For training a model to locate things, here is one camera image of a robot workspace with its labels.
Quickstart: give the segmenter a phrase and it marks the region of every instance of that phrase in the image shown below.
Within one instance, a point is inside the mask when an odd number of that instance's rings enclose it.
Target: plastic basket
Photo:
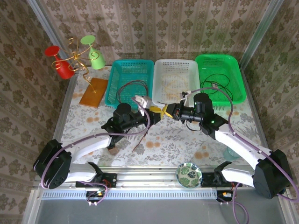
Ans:
[[[134,80],[145,81],[149,90],[149,97],[152,97],[153,74],[154,62],[151,60],[114,61],[108,81],[105,104],[116,108],[120,104],[116,99],[118,89]],[[136,110],[138,106],[131,100],[135,95],[146,96],[145,88],[141,85],[128,85],[121,92],[121,102],[130,104],[132,109]]]
[[[195,61],[161,59],[155,63],[153,103],[159,107],[177,103],[182,91],[199,89],[198,67]],[[189,104],[193,105],[193,95]]]
[[[233,104],[239,104],[246,98],[245,87],[237,60],[230,55],[199,55],[195,61],[198,64],[201,87],[216,87],[232,96]],[[215,81],[225,86],[229,91],[213,84]],[[219,91],[204,90],[209,94],[215,106],[229,106],[225,95]]]

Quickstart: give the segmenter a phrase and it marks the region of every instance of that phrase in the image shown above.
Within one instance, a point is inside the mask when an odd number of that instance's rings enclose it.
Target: wooden block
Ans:
[[[119,149],[117,147],[109,149],[111,155],[116,155],[119,153]]]
[[[96,92],[94,92],[92,87],[88,85],[79,104],[98,108],[104,96],[104,93],[107,89],[108,80],[100,79],[100,78],[92,78],[90,83],[93,85]]]

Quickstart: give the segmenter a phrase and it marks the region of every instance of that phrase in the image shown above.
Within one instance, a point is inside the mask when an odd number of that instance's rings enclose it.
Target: small bowl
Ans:
[[[195,188],[202,182],[202,173],[199,167],[191,162],[179,165],[176,177],[180,185],[185,188]]]

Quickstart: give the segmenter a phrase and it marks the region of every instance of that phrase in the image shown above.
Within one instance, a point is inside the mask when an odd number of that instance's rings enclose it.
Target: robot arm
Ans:
[[[290,184],[287,178],[261,152],[271,157],[292,177],[286,155],[280,150],[272,152],[236,131],[232,133],[228,121],[214,113],[212,101],[207,94],[196,94],[194,107],[186,107],[182,100],[179,104],[165,106],[163,110],[168,116],[180,120],[182,123],[185,121],[198,122],[204,134],[230,147],[252,167],[250,170],[240,170],[231,162],[222,163],[214,170],[214,181],[219,186],[223,182],[239,182],[254,187],[266,198],[273,198]],[[257,152],[250,144],[256,146],[259,151]]]
[[[49,189],[53,189],[63,182],[90,182],[94,181],[96,177],[101,177],[102,172],[95,164],[73,164],[73,162],[100,148],[113,149],[115,144],[124,137],[115,135],[115,133],[126,134],[132,127],[147,125],[148,122],[151,126],[161,120],[160,113],[148,109],[151,104],[150,99],[136,96],[135,100],[147,110],[149,120],[144,113],[132,112],[129,104],[119,104],[113,112],[113,117],[97,133],[66,142],[64,149],[62,149],[62,144],[56,140],[49,141],[33,165],[33,169],[40,177],[42,177],[50,159],[59,151],[61,152],[46,171],[44,184]]]

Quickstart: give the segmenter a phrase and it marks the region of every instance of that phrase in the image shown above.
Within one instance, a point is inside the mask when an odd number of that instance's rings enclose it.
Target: white plastic basket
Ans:
[[[160,59],[155,63],[152,101],[162,108],[164,104],[178,103],[182,91],[200,88],[198,65],[195,61]],[[189,105],[193,106],[193,96]]]

